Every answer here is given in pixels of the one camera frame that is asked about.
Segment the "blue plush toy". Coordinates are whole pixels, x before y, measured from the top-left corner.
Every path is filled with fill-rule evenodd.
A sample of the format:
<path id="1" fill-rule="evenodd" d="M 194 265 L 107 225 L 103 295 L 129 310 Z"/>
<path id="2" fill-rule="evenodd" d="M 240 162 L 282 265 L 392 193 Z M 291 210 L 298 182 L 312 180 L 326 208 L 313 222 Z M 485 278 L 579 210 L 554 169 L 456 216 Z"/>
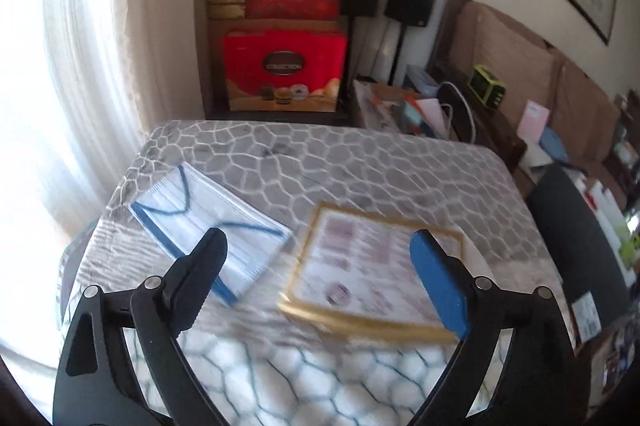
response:
<path id="1" fill-rule="evenodd" d="M 544 127 L 544 131 L 539 139 L 539 146 L 554 162 L 570 162 L 570 157 L 568 156 L 562 139 L 551 127 Z"/>

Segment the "white cardboard box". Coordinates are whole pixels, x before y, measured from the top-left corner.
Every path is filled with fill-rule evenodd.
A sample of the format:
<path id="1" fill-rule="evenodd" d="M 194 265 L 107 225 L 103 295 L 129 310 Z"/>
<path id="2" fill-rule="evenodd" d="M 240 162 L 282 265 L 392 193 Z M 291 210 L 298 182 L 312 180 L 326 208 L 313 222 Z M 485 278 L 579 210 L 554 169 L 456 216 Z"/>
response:
<path id="1" fill-rule="evenodd" d="M 632 287 L 637 275 L 634 272 L 634 252 L 631 247 L 631 233 L 625 217 L 617 206 L 613 194 L 596 181 L 587 185 L 585 177 L 578 177 L 574 186 L 587 202 L 603 231 L 606 242 L 612 250 L 614 259 L 622 272 L 626 287 Z"/>

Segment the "pink booklet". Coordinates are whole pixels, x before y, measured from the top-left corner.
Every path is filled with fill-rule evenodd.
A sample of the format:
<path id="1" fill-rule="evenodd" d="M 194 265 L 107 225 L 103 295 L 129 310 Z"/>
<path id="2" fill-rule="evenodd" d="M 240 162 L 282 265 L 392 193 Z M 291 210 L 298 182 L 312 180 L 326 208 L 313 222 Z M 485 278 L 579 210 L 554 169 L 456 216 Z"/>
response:
<path id="1" fill-rule="evenodd" d="M 533 100 L 526 102 L 516 134 L 526 142 L 540 142 L 549 120 L 550 110 Z"/>

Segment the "tan paper package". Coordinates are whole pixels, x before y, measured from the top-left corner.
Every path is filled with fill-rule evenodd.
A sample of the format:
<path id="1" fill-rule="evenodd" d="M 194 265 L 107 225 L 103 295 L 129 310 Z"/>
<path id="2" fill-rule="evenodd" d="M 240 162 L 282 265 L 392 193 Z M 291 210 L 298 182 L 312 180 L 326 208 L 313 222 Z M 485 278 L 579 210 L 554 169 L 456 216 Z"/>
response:
<path id="1" fill-rule="evenodd" d="M 410 259 L 410 239 L 420 229 L 464 258 L 458 229 L 317 204 L 279 310 L 347 340 L 453 342 Z"/>

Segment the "green black lantern device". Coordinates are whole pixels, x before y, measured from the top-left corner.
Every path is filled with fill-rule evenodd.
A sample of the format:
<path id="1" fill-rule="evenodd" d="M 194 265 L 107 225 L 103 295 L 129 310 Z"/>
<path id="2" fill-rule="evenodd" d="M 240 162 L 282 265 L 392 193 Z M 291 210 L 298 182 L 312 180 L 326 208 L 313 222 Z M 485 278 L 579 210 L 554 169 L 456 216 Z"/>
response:
<path id="1" fill-rule="evenodd" d="M 480 103 L 490 110 L 497 110 L 506 96 L 506 85 L 481 64 L 473 68 L 469 89 Z"/>

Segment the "blue face mask pack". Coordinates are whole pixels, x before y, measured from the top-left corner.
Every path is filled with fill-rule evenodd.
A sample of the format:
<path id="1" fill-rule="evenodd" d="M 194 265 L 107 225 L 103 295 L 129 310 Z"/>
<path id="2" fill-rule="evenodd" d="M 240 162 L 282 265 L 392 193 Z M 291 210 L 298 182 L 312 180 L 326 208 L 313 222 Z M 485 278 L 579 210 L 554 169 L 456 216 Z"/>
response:
<path id="1" fill-rule="evenodd" d="M 221 230 L 228 253 L 212 293 L 227 306 L 255 284 L 293 234 L 186 162 L 171 168 L 129 209 L 175 259 L 190 254 L 210 229 Z"/>

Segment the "brown sofa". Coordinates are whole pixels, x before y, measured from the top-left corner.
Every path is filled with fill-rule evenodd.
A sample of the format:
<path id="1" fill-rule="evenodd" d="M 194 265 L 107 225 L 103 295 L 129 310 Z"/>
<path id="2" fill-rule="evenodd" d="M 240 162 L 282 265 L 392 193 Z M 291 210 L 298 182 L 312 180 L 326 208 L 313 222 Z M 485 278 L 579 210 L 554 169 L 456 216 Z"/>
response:
<path id="1" fill-rule="evenodd" d="M 476 66 L 506 85 L 498 109 L 482 106 L 470 92 Z M 613 147 L 620 110 L 600 85 L 523 23 L 486 4 L 447 0 L 426 71 L 441 83 L 457 84 L 480 110 L 476 141 L 512 169 L 524 154 L 516 136 L 526 102 L 550 111 L 548 124 L 560 137 L 570 163 L 601 164 Z"/>

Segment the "red collection gift box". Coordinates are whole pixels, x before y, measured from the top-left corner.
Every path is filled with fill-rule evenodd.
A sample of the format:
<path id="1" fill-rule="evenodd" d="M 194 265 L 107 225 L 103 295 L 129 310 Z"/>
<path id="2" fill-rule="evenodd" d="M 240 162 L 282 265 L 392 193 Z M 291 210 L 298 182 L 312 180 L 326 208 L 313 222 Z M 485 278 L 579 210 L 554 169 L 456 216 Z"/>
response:
<path id="1" fill-rule="evenodd" d="M 228 32 L 221 38 L 221 58 L 230 109 L 333 112 L 346 47 L 339 30 Z"/>

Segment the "cream curtain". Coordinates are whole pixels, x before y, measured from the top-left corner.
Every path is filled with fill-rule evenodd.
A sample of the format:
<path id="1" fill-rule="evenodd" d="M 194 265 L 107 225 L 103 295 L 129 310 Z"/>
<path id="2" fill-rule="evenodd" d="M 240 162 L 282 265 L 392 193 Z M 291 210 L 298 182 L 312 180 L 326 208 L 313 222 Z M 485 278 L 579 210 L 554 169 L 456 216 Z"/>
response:
<path id="1" fill-rule="evenodd" d="M 98 217 L 153 129 L 204 114 L 194 0 L 42 0 L 62 112 L 43 203 L 66 232 Z"/>

